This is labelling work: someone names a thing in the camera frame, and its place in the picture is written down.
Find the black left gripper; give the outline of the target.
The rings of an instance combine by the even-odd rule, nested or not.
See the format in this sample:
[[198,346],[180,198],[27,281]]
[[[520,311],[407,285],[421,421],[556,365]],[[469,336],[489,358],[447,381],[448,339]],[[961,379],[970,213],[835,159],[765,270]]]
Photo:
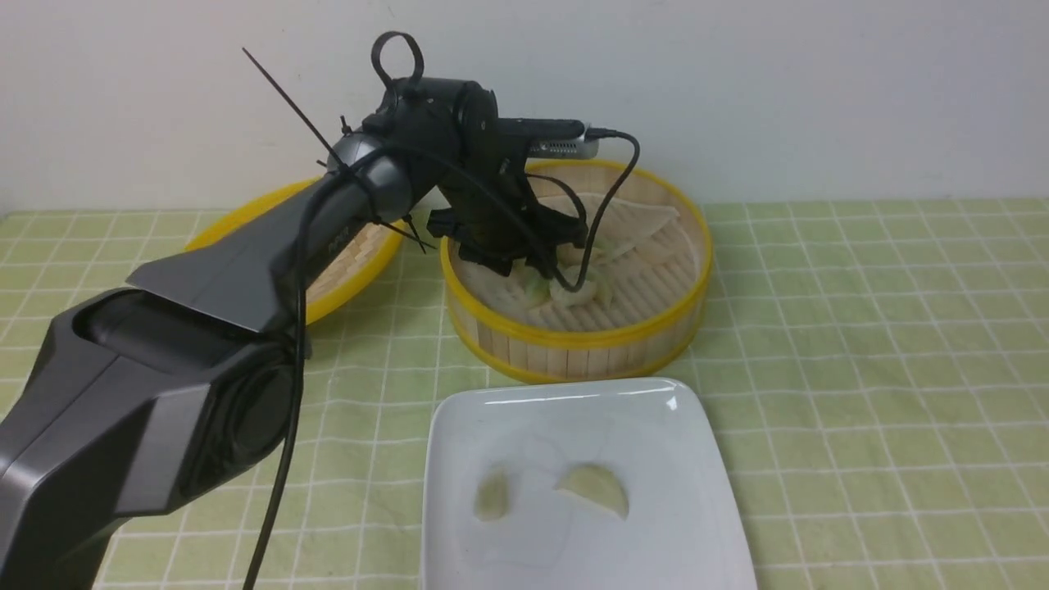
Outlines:
[[510,156],[496,128],[496,96],[465,79],[400,78],[386,83],[379,108],[362,123],[423,167],[447,199],[427,228],[457,243],[461,259],[510,274],[515,261],[550,276],[558,247],[583,247],[587,214],[577,216],[539,204],[527,160]]

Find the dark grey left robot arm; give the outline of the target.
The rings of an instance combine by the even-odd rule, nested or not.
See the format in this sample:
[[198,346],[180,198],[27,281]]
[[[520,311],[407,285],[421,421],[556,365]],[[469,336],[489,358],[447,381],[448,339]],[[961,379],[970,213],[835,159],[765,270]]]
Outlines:
[[529,193],[529,157],[591,157],[579,120],[500,117],[475,82],[391,79],[325,175],[217,243],[143,264],[57,314],[2,420],[2,586],[89,589],[128,519],[168,515],[288,440],[302,402],[304,288],[367,225],[438,189],[469,261],[547,266],[584,220]]

